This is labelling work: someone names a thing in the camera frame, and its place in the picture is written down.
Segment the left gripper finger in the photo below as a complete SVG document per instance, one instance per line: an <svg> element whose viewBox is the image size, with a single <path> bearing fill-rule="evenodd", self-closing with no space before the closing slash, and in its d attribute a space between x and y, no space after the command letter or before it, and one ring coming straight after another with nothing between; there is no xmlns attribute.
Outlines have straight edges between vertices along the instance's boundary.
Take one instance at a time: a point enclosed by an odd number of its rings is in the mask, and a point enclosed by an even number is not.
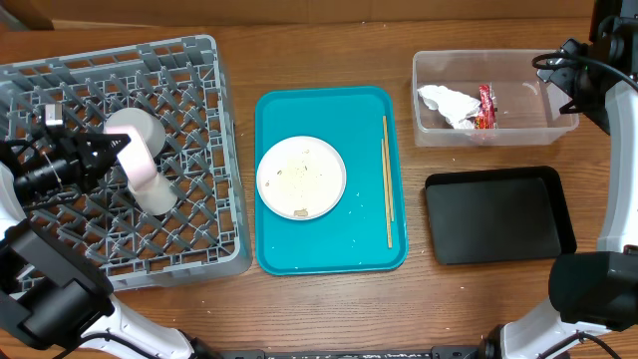
<svg viewBox="0 0 638 359"><path fill-rule="evenodd" d="M75 142L82 153L116 156L131 142L131 138L127 134L80 133L75 135Z"/></svg>
<svg viewBox="0 0 638 359"><path fill-rule="evenodd" d="M99 185L106 173L117 161L115 152L95 152L85 162L84 192L89 192Z"/></svg>

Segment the grey white bowl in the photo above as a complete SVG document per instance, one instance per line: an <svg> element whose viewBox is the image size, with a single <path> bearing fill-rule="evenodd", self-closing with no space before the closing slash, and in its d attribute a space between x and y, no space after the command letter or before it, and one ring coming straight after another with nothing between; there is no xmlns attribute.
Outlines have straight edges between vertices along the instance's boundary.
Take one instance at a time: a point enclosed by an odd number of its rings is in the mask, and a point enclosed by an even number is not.
<svg viewBox="0 0 638 359"><path fill-rule="evenodd" d="M165 129L158 118L138 108L125 108L111 114L106 127L133 126L145 140L153 158L157 157L165 144Z"/></svg>

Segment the white cup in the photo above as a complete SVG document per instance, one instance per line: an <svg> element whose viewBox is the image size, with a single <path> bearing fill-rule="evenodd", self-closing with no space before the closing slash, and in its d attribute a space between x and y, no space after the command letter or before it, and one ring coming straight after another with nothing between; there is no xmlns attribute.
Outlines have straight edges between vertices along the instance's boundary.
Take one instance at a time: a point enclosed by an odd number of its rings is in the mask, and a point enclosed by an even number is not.
<svg viewBox="0 0 638 359"><path fill-rule="evenodd" d="M131 186L130 192L139 207L150 215L166 214L177 202L171 182L161 174L157 174L138 189Z"/></svg>

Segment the red snack wrapper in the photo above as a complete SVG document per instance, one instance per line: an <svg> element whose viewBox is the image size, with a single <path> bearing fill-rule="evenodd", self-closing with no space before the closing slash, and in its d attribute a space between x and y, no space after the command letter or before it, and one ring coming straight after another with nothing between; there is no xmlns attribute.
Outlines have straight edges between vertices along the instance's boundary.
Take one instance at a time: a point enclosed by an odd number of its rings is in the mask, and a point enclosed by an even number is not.
<svg viewBox="0 0 638 359"><path fill-rule="evenodd" d="M496 128L496 105L492 86L482 84L478 87L480 106L475 116L475 128L477 130L493 130Z"/></svg>

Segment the white napkin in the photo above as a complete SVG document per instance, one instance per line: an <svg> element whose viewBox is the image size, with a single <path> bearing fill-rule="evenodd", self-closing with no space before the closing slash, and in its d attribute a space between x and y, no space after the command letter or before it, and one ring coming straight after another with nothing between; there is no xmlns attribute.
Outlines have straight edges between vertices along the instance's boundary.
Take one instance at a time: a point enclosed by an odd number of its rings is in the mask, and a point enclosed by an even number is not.
<svg viewBox="0 0 638 359"><path fill-rule="evenodd" d="M479 114L481 102L445 86L424 85L417 90L424 104L438 111L455 130L473 130L472 118Z"/></svg>

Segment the large white plate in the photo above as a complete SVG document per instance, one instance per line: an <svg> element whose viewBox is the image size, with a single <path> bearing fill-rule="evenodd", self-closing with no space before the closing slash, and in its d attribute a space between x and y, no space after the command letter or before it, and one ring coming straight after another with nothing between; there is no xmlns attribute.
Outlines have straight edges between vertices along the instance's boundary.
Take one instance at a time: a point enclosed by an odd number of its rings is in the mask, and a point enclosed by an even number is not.
<svg viewBox="0 0 638 359"><path fill-rule="evenodd" d="M256 187L262 202L291 220L318 218L340 201L347 170L339 153L327 142L296 136L273 145L261 158Z"/></svg>

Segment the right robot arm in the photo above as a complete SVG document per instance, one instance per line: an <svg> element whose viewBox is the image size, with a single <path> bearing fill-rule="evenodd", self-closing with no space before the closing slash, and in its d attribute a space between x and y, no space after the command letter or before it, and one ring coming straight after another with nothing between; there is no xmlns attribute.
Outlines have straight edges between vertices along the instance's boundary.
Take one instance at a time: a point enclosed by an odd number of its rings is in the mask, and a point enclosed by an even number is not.
<svg viewBox="0 0 638 359"><path fill-rule="evenodd" d="M478 358L558 358L586 340L637 323L637 1L597 0L589 40L534 57L537 76L569 97L611 139L608 201L593 252L554 261L549 296L521 319L494 327Z"/></svg>

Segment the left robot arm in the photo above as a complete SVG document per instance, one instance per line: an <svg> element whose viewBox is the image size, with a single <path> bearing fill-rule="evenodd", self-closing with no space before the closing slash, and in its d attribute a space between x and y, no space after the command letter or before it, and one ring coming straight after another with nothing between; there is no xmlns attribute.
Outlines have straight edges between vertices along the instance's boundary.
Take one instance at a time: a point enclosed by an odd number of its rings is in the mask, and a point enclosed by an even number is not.
<svg viewBox="0 0 638 359"><path fill-rule="evenodd" d="M131 143L129 134L44 129L50 152L26 163L25 140L1 144L1 327L27 346L99 350L118 358L217 358L198 338L138 314L108 277L27 216L24 206L71 184L91 190Z"/></svg>

